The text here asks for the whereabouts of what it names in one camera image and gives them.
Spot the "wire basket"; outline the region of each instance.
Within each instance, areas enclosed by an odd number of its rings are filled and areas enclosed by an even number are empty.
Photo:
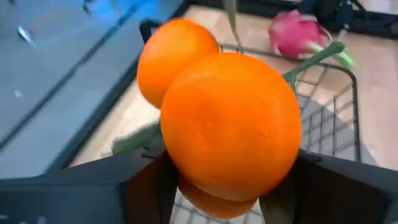
[[[146,42],[152,29],[159,24],[145,21],[141,34]],[[238,52],[233,45],[220,45],[222,52]],[[241,54],[250,55],[278,70],[293,69],[298,60],[255,49],[243,48]],[[359,141],[358,98],[355,76],[336,65],[318,63],[299,74],[296,81],[297,100],[301,111],[301,148],[351,161],[361,162]],[[247,214],[234,220],[217,220],[195,208],[177,191],[172,224],[261,224],[265,223],[259,202]]]

